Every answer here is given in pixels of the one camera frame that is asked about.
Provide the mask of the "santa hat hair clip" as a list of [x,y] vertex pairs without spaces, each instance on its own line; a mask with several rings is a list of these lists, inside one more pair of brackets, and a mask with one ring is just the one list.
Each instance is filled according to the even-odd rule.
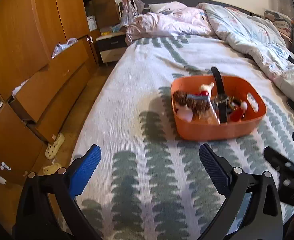
[[240,106],[234,110],[229,116],[231,122],[238,122],[242,119],[243,115],[247,111],[248,105],[246,101],[242,101]]

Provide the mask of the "cream clog slipper far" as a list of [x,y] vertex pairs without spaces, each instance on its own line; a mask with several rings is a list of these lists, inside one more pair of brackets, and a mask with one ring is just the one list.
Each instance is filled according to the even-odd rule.
[[49,144],[46,151],[45,151],[45,157],[48,160],[52,160],[56,157],[60,147],[63,145],[65,141],[65,137],[62,133],[59,133],[54,143],[51,145]]

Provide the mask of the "hanging clear plastic bag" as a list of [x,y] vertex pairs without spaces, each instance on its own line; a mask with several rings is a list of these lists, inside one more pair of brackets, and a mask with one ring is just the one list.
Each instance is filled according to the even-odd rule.
[[128,27],[131,23],[136,21],[136,18],[143,13],[144,5],[141,0],[134,0],[132,4],[130,1],[127,1],[122,14],[122,19],[120,22],[120,27]]

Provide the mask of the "red hair clip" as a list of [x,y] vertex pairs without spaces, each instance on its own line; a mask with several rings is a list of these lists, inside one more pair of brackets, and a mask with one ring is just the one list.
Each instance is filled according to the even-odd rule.
[[209,92],[207,90],[203,90],[197,94],[195,94],[196,96],[202,96],[202,97],[209,97]]

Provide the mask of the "white pillow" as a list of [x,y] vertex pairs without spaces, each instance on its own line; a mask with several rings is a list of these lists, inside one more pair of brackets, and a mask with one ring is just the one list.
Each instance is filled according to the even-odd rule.
[[165,10],[168,10],[168,5],[167,3],[154,3],[154,4],[149,4],[149,9],[150,12],[162,12]]

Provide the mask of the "dark bed headboard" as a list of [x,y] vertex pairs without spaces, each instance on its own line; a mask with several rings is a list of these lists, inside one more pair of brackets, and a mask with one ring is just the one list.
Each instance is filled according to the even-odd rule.
[[212,1],[212,0],[141,0],[143,3],[145,3],[145,7],[144,7],[144,13],[148,12],[149,10],[149,5],[150,4],[159,4],[159,3],[169,3],[169,2],[180,2],[185,4],[188,7],[196,7],[199,3],[209,3],[209,4],[214,4],[214,5],[220,5],[223,7],[229,7],[229,8],[234,8],[236,10],[239,10],[240,12],[245,13],[246,15],[249,16],[257,16],[260,18],[263,18],[262,15],[259,14],[255,14],[251,11],[242,9],[240,7],[236,7],[230,4],[226,4],[226,3],[222,3],[222,2],[218,2],[218,1]]

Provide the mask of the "bedside nightstand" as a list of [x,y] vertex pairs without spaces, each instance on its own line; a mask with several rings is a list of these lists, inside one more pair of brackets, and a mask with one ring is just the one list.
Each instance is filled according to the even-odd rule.
[[100,36],[95,40],[95,49],[100,65],[117,62],[127,49],[126,33],[117,32]]

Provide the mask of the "wooden wardrobe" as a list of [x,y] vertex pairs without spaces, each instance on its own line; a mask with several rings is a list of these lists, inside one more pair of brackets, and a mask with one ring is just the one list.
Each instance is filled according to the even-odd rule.
[[[58,43],[90,39],[94,56],[59,90],[38,122],[22,120],[10,106],[12,91],[52,59]],[[80,93],[97,68],[83,0],[0,0],[0,223],[10,232],[30,171],[45,157]]]

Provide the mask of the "pink crumpled blanket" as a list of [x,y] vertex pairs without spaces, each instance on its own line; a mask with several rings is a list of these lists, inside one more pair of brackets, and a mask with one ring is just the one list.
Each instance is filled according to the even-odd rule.
[[139,15],[126,30],[125,42],[129,46],[140,38],[178,37],[181,35],[213,36],[214,30],[204,10],[171,2],[162,7],[169,14],[147,12]]

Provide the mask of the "cream clog slipper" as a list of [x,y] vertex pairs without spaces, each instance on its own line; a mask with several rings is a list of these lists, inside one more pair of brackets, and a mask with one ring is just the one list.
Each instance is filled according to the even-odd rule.
[[51,175],[54,174],[58,169],[60,169],[62,165],[56,161],[53,161],[51,165],[44,166],[42,168],[43,175]]
[[62,133],[59,133],[54,143],[51,145],[49,144],[46,151],[45,151],[45,157],[48,160],[52,160],[56,157],[60,147],[63,145],[65,141],[65,137]]

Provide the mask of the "brown fuzzy scrunchie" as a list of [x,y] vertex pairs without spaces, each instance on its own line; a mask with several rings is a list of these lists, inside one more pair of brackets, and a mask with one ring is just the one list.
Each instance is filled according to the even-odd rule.
[[193,111],[193,113],[200,114],[201,112],[207,111],[210,109],[210,102],[198,101],[190,102],[187,100],[187,93],[182,90],[177,90],[172,94],[172,99],[179,106],[187,106]]

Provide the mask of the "blue hair clip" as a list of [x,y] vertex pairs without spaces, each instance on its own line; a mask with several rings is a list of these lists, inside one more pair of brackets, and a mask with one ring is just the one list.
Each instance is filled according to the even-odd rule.
[[198,101],[210,102],[210,97],[208,95],[187,94],[187,100],[190,102],[198,102]]

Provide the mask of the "leaf pattern bedspread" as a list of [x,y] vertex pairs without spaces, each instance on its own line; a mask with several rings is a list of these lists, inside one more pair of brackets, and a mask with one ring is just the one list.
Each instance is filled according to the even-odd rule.
[[294,113],[286,97],[248,56],[212,37],[141,38],[118,61],[76,143],[78,158],[94,144],[101,161],[80,209],[103,239],[197,239],[223,202],[199,160],[199,142],[179,137],[171,84],[182,76],[223,75],[247,80],[267,113],[249,135],[214,141],[232,166],[261,174],[270,146],[294,162]]

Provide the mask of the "orange plastic basket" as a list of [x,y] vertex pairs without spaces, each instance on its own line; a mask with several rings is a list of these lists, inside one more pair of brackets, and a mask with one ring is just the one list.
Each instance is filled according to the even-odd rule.
[[222,81],[227,95],[247,102],[248,109],[245,117],[238,122],[220,125],[205,124],[199,120],[186,122],[177,115],[175,103],[172,101],[176,129],[181,138],[191,141],[233,139],[250,134],[258,127],[266,114],[266,106],[254,87],[246,80],[236,76],[223,75]]

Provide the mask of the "cream clog slipper near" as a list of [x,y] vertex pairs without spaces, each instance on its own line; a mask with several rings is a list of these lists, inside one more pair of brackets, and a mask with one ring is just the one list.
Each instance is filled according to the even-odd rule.
[[44,166],[42,168],[43,175],[51,175],[54,174],[58,169],[60,169],[62,165],[56,161],[53,161],[51,165]]

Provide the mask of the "white plastic bag in drawer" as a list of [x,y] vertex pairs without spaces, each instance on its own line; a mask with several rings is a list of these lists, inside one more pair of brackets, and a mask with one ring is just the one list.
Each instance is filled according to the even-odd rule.
[[52,53],[52,59],[55,58],[56,56],[58,56],[60,53],[62,53],[64,50],[66,50],[67,48],[71,47],[73,44],[77,43],[78,40],[76,38],[70,38],[67,43],[61,44],[58,43],[55,48],[54,51]]

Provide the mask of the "open wooden drawer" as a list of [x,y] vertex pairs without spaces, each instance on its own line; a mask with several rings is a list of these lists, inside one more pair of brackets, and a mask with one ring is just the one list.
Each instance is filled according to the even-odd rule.
[[12,91],[10,106],[27,121],[38,122],[65,83],[94,56],[89,38],[79,39]]

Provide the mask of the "gold chain hair clip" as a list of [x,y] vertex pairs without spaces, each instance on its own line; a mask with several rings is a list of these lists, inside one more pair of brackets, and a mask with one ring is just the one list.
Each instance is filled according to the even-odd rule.
[[219,94],[211,98],[212,106],[216,111],[219,110],[220,105],[226,106],[226,108],[228,108],[228,101],[229,96],[226,94]]

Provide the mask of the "black headband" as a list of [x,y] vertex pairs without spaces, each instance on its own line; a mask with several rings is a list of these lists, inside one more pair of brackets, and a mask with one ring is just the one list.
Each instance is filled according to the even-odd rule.
[[[212,71],[212,74],[213,74],[214,79],[215,79],[216,90],[217,90],[217,93],[218,93],[217,95],[226,94],[225,93],[225,88],[224,88],[224,85],[223,85],[223,80],[222,80],[222,77],[221,77],[221,74],[220,74],[218,68],[212,67],[210,70]],[[224,123],[228,122],[226,106],[223,106],[223,105],[219,106],[219,119],[220,119],[221,124],[224,124]]]

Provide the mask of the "floral duvet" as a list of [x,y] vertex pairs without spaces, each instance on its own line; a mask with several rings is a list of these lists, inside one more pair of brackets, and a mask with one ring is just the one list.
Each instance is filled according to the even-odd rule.
[[294,57],[269,20],[249,16],[234,8],[199,3],[214,33],[234,50],[250,55],[264,74],[294,102]]

